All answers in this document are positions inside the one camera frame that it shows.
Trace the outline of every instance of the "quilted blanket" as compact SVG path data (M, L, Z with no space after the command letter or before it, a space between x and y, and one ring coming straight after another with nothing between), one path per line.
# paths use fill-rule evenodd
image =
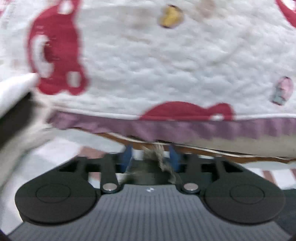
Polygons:
M296 117L293 0L0 6L6 67L38 73L38 92L61 111L155 121Z

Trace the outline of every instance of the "red cartoon print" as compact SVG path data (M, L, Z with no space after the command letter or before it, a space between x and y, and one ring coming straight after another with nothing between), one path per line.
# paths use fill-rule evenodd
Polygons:
M78 59L80 43L74 25L79 3L80 0L59 0L57 5L42 12L31 27L28 59L32 71L40 75L38 89L44 94L68 90L78 95L88 85Z
M232 121L234 111L231 106L226 103L220 103L204 109L195 104L172 101L152 108L142 115L140 120L208 121L216 115L222 115L225 121Z
M276 3L288 22L296 28L296 2L294 0L276 0Z
M293 81L285 76L279 79L276 90L272 98L272 103L277 105L284 105L293 93Z

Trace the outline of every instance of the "metal screw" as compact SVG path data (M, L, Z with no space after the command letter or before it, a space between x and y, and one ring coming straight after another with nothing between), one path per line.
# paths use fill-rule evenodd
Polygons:
M198 189L198 185L195 183L186 183L184 185L184 189L187 191L196 191Z
M103 189L106 191L114 191L117 188L117 185L114 183L105 183Z

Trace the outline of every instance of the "circular pad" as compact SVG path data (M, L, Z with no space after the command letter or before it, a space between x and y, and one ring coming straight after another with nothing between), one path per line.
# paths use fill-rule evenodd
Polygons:
M39 176L18 189L15 204L21 216L35 223L60 224L86 214L96 203L87 181L68 172Z
M231 173L206 189L205 202L213 213L223 219L241 224L259 224L279 214L285 197L281 189L265 179Z

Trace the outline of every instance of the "black plastic part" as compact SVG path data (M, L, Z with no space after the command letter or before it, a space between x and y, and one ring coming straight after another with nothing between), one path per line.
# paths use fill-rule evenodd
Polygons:
M106 194L118 192L120 190L120 186L119 186L117 178L116 178L115 164L113 162L112 156L110 154L106 154L101 159L94 159L93 163L100 165L100 170L101 170L101 181L100 181L101 188L100 189L101 189L101 192L106 193ZM113 183L117 186L117 188L113 191L104 190L102 187L106 183Z
M296 241L296 189L283 190L286 204L275 222L287 233L295 235Z
M223 159L216 159L219 179L205 190L205 202L213 213L241 224L264 223L275 218L285 205L285 196L273 183L233 165L237 172L227 172Z
M22 217L34 223L59 224L86 214L96 203L96 191L70 172L49 172L24 184L15 195Z
M296 241L296 235L293 235L293 236L289 239L289 241Z
M139 167L146 170L128 180L128 184L170 184L170 173L163 172L157 162L128 161L130 153L131 150L125 152L124 163L121 154L106 154L98 159L76 157L24 184L15 196L22 219L38 225L57 225L85 215L101 195L121 190L116 173L127 165L131 171ZM210 212L224 220L249 225L264 223L274 219L284 207L282 190L240 165L223 158L203 159L192 154L179 157L177 190L199 196ZM100 189L88 183L89 172L101 172ZM104 190L107 183L117 188ZM187 183L197 184L198 189L186 190Z

